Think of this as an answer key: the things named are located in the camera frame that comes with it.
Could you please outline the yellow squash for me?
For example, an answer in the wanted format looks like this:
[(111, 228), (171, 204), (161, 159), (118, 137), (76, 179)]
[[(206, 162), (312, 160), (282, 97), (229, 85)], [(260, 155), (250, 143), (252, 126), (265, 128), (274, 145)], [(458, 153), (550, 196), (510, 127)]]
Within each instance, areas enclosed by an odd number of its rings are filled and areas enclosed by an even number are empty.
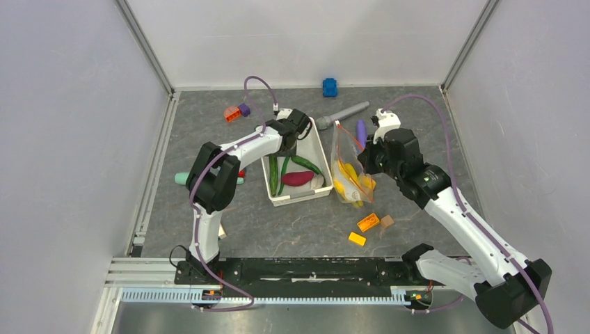
[(359, 183), (368, 191), (373, 191), (376, 187), (376, 181), (370, 175), (360, 175)]

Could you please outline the clear zip top bag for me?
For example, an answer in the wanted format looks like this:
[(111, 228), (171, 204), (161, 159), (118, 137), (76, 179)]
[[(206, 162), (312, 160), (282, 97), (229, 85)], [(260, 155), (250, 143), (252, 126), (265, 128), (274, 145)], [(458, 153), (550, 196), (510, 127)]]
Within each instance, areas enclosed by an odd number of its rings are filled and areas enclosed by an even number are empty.
[(354, 207), (373, 202), (376, 188), (376, 181), (364, 172), (357, 159), (361, 148), (356, 138), (336, 120), (333, 123), (330, 172), (340, 201)]

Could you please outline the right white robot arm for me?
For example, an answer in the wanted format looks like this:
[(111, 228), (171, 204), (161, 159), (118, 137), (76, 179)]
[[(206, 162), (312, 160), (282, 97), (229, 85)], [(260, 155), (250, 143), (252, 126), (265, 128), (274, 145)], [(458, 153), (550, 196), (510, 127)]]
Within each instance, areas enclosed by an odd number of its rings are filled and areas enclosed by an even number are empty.
[(411, 284), (432, 280), (454, 289), (501, 329), (539, 306), (552, 276), (550, 266), (530, 260), (501, 238), (442, 168), (424, 162), (417, 137), (401, 127), (396, 114), (378, 109), (372, 122), (376, 131), (358, 156), (364, 172), (394, 179), (401, 193), (435, 218), (475, 261), (470, 266), (420, 244), (402, 257), (404, 279)]

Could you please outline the yellow banana bunch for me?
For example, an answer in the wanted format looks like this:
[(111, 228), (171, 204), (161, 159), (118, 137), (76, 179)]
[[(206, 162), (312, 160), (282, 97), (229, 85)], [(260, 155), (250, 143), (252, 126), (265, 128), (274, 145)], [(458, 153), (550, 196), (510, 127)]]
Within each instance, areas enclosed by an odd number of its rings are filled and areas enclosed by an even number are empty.
[(341, 161), (332, 163), (333, 184), (341, 202), (351, 204), (354, 207), (362, 207), (362, 187), (358, 181), (358, 175), (351, 164), (343, 164)]

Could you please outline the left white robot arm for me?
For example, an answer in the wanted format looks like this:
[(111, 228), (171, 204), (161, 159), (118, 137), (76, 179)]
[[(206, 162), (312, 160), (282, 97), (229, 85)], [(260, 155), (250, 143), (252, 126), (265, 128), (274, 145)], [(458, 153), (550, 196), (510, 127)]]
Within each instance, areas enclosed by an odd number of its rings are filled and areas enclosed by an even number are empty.
[(233, 142), (203, 144), (186, 181), (194, 215), (189, 251), (197, 259), (191, 273), (201, 283), (218, 276), (214, 261), (219, 254), (218, 229), (223, 210), (234, 198), (239, 172), (262, 157), (294, 153), (297, 142), (312, 128), (308, 115), (292, 109)]

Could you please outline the green chili pepper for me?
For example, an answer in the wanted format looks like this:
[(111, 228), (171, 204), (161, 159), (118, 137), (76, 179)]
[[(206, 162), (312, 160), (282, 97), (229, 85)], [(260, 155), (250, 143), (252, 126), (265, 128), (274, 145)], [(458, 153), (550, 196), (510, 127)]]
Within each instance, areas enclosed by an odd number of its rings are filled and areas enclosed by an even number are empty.
[(296, 155), (291, 158), (291, 161), (293, 161), (295, 164), (297, 164), (299, 166), (307, 168), (308, 170), (312, 171), (313, 173), (315, 173), (317, 175), (321, 175), (321, 176), (324, 175), (322, 173), (322, 170), (320, 169), (320, 167), (318, 167), (317, 165), (315, 165), (314, 163), (312, 163), (311, 161), (309, 161), (306, 158)]

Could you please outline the dark green cucumber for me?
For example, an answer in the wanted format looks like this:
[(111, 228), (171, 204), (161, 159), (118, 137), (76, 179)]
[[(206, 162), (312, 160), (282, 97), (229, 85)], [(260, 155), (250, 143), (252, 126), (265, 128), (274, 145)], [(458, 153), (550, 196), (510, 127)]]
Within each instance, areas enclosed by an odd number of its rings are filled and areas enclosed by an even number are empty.
[(269, 156), (269, 188), (274, 197), (278, 190), (278, 157), (275, 154)]

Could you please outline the red sweet potato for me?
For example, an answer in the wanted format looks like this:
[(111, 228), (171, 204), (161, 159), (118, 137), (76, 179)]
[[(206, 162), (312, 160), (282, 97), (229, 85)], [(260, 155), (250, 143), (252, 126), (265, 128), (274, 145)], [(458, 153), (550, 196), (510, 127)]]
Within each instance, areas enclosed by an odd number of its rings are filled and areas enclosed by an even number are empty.
[(315, 177), (315, 175), (316, 174), (310, 170), (285, 173), (281, 177), (281, 182), (287, 186), (292, 187), (303, 186), (310, 182)]

